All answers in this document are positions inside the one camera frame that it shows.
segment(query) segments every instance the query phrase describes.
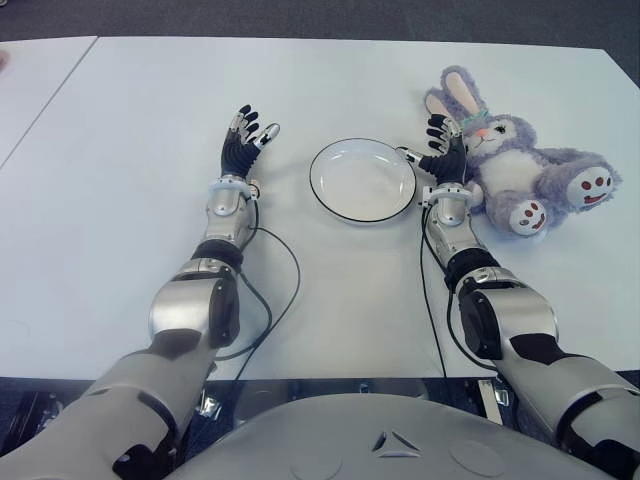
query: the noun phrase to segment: white table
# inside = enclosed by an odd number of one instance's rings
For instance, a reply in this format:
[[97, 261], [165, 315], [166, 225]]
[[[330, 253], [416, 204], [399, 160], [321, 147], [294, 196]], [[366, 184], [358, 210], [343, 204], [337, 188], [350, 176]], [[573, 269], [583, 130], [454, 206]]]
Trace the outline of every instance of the white table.
[[96, 37], [0, 42], [0, 168]]
[[[640, 94], [604, 52], [101, 38], [0, 172], [0, 375], [95, 378], [148, 344], [149, 305], [202, 234], [228, 122], [247, 102], [282, 125], [252, 175], [263, 224], [295, 250], [303, 284], [244, 378], [440, 375], [417, 206], [382, 225], [344, 224], [315, 200], [308, 168], [341, 138], [419, 148], [422, 95], [450, 64], [469, 68], [492, 111], [528, 119], [539, 146], [599, 152], [624, 177], [613, 201], [539, 243], [500, 240], [482, 217], [476, 225], [496, 258], [552, 303], [563, 348], [640, 368]], [[448, 338], [442, 277], [427, 267], [449, 373], [485, 375]], [[286, 253], [260, 235], [245, 268], [277, 315], [294, 287]], [[241, 298], [238, 346], [265, 321], [246, 290]], [[220, 363], [212, 378], [233, 378], [240, 363]]]

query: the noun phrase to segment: black triangle logo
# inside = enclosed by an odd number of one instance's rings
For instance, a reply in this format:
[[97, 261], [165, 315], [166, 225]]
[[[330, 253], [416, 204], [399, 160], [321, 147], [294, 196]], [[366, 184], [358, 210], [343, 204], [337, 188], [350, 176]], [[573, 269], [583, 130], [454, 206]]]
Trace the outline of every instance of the black triangle logo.
[[420, 449], [398, 432], [382, 431], [371, 449], [378, 458], [420, 458]]

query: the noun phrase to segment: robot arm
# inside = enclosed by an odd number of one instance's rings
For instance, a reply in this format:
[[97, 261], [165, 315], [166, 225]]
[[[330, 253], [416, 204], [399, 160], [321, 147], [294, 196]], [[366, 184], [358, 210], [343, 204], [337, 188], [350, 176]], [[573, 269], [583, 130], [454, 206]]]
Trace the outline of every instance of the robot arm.
[[434, 117], [430, 124], [440, 131], [436, 141], [445, 155], [399, 151], [438, 179], [425, 195], [430, 210], [424, 234], [448, 289], [457, 295], [467, 346], [495, 364], [562, 449], [618, 478], [631, 478], [640, 465], [640, 392], [598, 361], [562, 351], [548, 302], [478, 241], [470, 192], [463, 187], [464, 149], [446, 148], [462, 144], [461, 132]]
[[205, 235], [153, 301], [149, 348], [120, 359], [44, 431], [1, 458], [1, 478], [153, 480], [174, 468], [216, 352], [240, 328], [236, 275], [255, 200], [246, 176], [280, 128], [250, 137], [257, 116], [247, 105], [231, 123]]

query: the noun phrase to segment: pink inner ear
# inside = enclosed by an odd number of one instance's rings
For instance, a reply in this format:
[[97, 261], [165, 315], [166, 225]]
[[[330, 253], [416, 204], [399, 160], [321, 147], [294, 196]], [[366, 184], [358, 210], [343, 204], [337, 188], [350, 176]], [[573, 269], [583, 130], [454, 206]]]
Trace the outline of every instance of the pink inner ear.
[[440, 115], [444, 115], [449, 118], [453, 118], [453, 116], [449, 113], [449, 111], [445, 108], [442, 102], [433, 95], [427, 95], [426, 100], [427, 110], [429, 110], [430, 114], [439, 113]]
[[452, 72], [448, 74], [445, 79], [445, 84], [449, 88], [453, 98], [460, 102], [460, 104], [466, 108], [471, 115], [475, 115], [480, 111], [473, 95], [471, 95], [471, 91], [467, 87], [467, 84], [464, 83], [464, 80], [459, 73]]

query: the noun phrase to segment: plush toy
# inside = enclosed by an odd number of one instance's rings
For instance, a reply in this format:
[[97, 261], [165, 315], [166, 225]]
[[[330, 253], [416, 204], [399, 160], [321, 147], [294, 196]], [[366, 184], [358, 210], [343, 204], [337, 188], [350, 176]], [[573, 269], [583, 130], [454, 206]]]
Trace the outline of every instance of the plush toy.
[[464, 68], [445, 69], [441, 85], [441, 90], [427, 91], [427, 110], [462, 128], [474, 211], [486, 210], [499, 230], [540, 234], [560, 225], [568, 213], [608, 200], [621, 182], [595, 153], [535, 148], [533, 127], [522, 118], [491, 115]]

